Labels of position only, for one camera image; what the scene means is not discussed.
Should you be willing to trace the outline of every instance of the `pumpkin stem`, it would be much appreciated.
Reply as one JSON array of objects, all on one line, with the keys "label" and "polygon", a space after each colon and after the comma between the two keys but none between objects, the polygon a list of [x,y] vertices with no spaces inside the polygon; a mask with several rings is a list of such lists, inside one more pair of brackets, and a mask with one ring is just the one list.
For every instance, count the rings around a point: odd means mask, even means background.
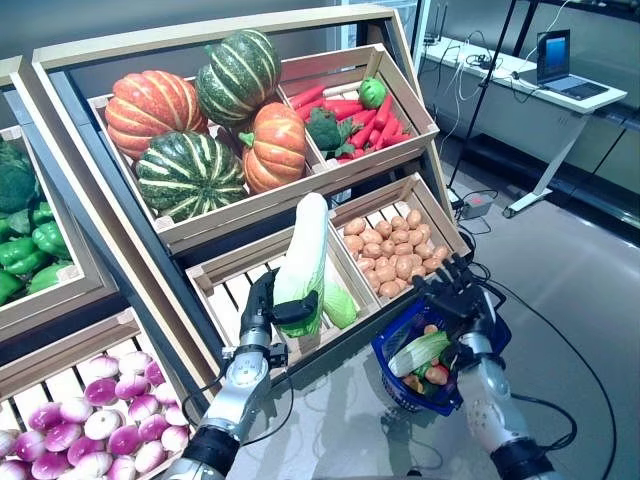
[{"label": "pumpkin stem", "polygon": [[253,141],[255,140],[256,136],[253,133],[244,133],[244,132],[240,132],[238,134],[238,138],[240,139],[240,141],[242,143],[244,143],[247,147],[251,148],[253,147]]}]

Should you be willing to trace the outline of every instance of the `laptop screen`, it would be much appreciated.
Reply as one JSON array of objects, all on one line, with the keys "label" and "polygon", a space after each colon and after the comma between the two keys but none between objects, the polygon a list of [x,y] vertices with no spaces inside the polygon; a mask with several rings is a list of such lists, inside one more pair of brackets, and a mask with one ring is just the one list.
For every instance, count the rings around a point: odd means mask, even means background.
[{"label": "laptop screen", "polygon": [[569,30],[538,34],[538,83],[569,75]]}]

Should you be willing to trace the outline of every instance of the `gray floor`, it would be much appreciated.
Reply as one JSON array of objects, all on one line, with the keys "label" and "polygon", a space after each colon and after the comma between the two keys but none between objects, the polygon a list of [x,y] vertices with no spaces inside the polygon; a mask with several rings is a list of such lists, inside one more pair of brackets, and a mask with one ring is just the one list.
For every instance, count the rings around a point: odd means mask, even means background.
[{"label": "gray floor", "polygon": [[[445,159],[455,158],[458,148],[449,140]],[[451,166],[444,168],[449,175]],[[591,363],[609,392],[618,424],[609,478],[640,478],[640,250],[544,201],[513,219],[503,218],[502,209],[523,192],[477,168],[463,168],[454,186],[459,194],[500,190],[486,217],[493,232],[477,237],[476,259],[553,321]],[[474,231],[485,228],[475,220],[463,224]],[[611,427],[593,378],[558,336],[519,304],[509,301],[501,314],[513,332],[504,353],[513,390],[556,402],[578,422],[577,440],[553,453],[552,462],[567,479],[601,478]],[[444,418],[396,408],[382,389],[371,348],[360,345],[332,352],[294,377],[288,425],[242,449],[230,479],[404,475],[411,466],[438,479],[498,478],[470,437],[462,410]],[[278,417],[267,421],[261,414],[254,436],[286,413],[288,391],[277,389],[274,397],[266,412],[274,415],[276,405]],[[568,428],[553,411],[528,404],[522,409],[540,443]]]}]

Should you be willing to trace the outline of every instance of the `plastic basket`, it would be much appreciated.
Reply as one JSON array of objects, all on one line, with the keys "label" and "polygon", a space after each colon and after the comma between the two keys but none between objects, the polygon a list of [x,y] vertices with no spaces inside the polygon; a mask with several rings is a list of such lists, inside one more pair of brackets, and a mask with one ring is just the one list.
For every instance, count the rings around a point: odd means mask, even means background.
[{"label": "plastic basket", "polygon": [[[455,374],[450,375],[447,384],[427,398],[407,387],[389,369],[391,357],[409,342],[421,336],[424,327],[429,324],[436,325],[438,329],[444,329],[445,320],[430,310],[423,299],[417,300],[389,324],[381,334],[377,335],[371,342],[371,346],[382,369],[382,384],[398,405],[410,412],[430,409],[446,417],[451,414],[454,408],[460,408],[462,405],[462,397],[458,392]],[[502,352],[510,340],[509,327],[496,313],[496,327],[492,337],[489,338],[493,351]]]}]

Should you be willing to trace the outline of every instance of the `green striped squash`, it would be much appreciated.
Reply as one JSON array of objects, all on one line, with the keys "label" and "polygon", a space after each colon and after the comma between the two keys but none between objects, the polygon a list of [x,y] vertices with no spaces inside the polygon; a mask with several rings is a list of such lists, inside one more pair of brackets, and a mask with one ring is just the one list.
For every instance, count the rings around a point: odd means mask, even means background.
[{"label": "green striped squash", "polygon": [[210,63],[196,77],[200,109],[219,125],[238,125],[273,95],[280,57],[257,30],[241,30],[205,49]]},{"label": "green striped squash", "polygon": [[153,137],[136,163],[136,173],[147,205],[174,222],[247,197],[240,162],[209,135],[171,132]]}]

